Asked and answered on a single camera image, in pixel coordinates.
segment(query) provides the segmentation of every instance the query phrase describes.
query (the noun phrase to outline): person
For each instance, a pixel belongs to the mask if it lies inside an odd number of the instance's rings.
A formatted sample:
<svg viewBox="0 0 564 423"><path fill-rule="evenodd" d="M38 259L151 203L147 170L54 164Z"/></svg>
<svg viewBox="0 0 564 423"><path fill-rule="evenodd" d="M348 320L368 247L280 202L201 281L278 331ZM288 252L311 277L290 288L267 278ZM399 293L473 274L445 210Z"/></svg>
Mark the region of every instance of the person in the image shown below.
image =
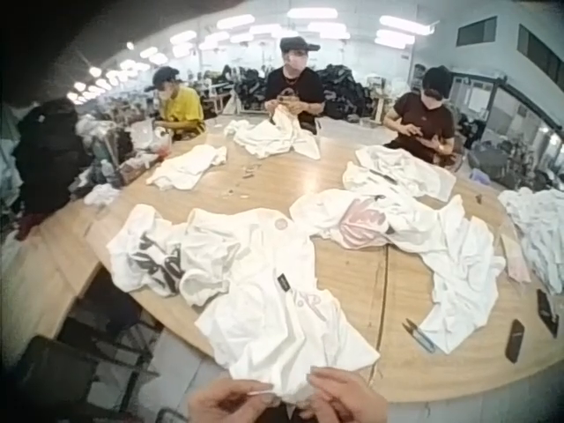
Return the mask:
<svg viewBox="0 0 564 423"><path fill-rule="evenodd" d="M291 418L257 381L219 379L189 398L191 423L385 423L387 401L355 373L332 367L312 367L308 382L314 395L297 404Z"/></svg>
<svg viewBox="0 0 564 423"><path fill-rule="evenodd" d="M319 75L308 67L308 54L318 51L319 46L307 44L302 37L280 40L284 65L273 70L266 79L264 107L273 115L279 104L298 116L304 130L317 133L315 116L325 107L323 84Z"/></svg>
<svg viewBox="0 0 564 423"><path fill-rule="evenodd" d="M403 148L426 162L447 166L454 149L455 124L443 103L451 86L447 68L429 69L421 92L401 96L384 117L384 125L397 132L397 138L385 146Z"/></svg>
<svg viewBox="0 0 564 423"><path fill-rule="evenodd" d="M157 90L160 98L162 120L154 125L172 130L174 140L195 137L205 131L200 96L193 88L181 84L179 73L170 66L158 68L152 76L152 85L146 88L146 91Z"/></svg>

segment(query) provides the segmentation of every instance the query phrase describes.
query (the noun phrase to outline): black phone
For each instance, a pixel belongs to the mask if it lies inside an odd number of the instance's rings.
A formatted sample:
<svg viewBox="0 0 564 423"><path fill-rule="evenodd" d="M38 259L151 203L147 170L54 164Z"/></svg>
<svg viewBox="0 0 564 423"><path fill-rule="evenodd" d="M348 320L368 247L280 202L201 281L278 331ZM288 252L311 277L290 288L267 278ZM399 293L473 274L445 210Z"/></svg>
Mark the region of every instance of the black phone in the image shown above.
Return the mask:
<svg viewBox="0 0 564 423"><path fill-rule="evenodd" d="M540 320L543 321L553 337L556 338L558 335L558 323L560 316L553 314L553 311L550 308L550 302L548 302L548 297L546 297L546 293L541 289L537 290L537 306Z"/></svg>
<svg viewBox="0 0 564 423"><path fill-rule="evenodd" d="M505 347L505 356L513 364L517 363L519 352L521 351L521 344L525 335L525 327L518 320L511 323L511 330L509 331L508 344Z"/></svg>

